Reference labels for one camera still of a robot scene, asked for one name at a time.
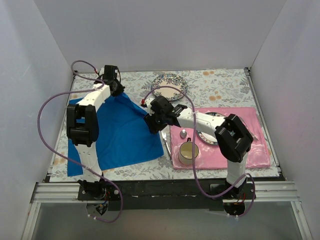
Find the blue cloth napkin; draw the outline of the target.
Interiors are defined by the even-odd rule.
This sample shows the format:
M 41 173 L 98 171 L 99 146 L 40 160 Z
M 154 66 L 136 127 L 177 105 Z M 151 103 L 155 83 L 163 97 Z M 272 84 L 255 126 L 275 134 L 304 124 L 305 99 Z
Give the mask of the blue cloth napkin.
M 97 111 L 99 135 L 96 154 L 101 170 L 157 159 L 164 154 L 159 134 L 144 121 L 146 111 L 127 94 L 109 97 Z

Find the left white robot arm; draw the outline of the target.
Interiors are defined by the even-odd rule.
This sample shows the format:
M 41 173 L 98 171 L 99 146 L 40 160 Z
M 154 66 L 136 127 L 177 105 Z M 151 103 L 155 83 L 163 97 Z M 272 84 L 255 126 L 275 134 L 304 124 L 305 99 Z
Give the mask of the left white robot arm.
M 115 65 L 105 65 L 93 89 L 75 104 L 69 104 L 66 111 L 66 134 L 75 146 L 83 171 L 83 181 L 93 183 L 89 194 L 95 200 L 106 196 L 106 187 L 99 183 L 102 170 L 98 163 L 96 142 L 99 136 L 97 112 L 109 97 L 124 92 L 121 74 Z

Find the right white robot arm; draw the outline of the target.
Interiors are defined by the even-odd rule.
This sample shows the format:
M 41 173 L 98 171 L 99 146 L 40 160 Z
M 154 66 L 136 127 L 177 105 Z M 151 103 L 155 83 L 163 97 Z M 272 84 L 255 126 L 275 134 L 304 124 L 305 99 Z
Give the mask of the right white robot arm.
M 147 108 L 143 119 L 152 134 L 157 134 L 166 126 L 176 126 L 215 137 L 220 152 L 227 160 L 227 195 L 232 199 L 243 195 L 247 156 L 254 139 L 237 115 L 223 117 L 196 112 L 182 104 L 173 106 L 163 96 L 143 99 L 141 106 Z

